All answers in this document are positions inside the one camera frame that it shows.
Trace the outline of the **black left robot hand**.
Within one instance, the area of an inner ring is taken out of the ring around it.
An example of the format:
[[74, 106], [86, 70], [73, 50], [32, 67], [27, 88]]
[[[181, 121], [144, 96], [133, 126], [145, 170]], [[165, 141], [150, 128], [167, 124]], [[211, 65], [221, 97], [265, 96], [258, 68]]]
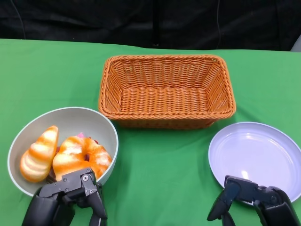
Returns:
[[102, 185], [90, 167], [66, 174], [62, 180], [40, 187], [32, 197], [23, 226], [69, 226], [75, 216], [73, 205], [93, 211], [90, 226], [106, 226]]

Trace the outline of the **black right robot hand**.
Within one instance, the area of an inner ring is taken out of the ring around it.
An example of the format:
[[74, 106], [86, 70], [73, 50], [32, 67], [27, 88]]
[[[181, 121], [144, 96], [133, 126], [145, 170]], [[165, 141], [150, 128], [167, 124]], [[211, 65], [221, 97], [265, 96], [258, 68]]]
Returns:
[[234, 226], [229, 213], [234, 201], [253, 205], [263, 226], [299, 226], [301, 224], [288, 195], [274, 186], [259, 186], [251, 180], [225, 176], [224, 189], [214, 201], [207, 221], [216, 219], [223, 226]]

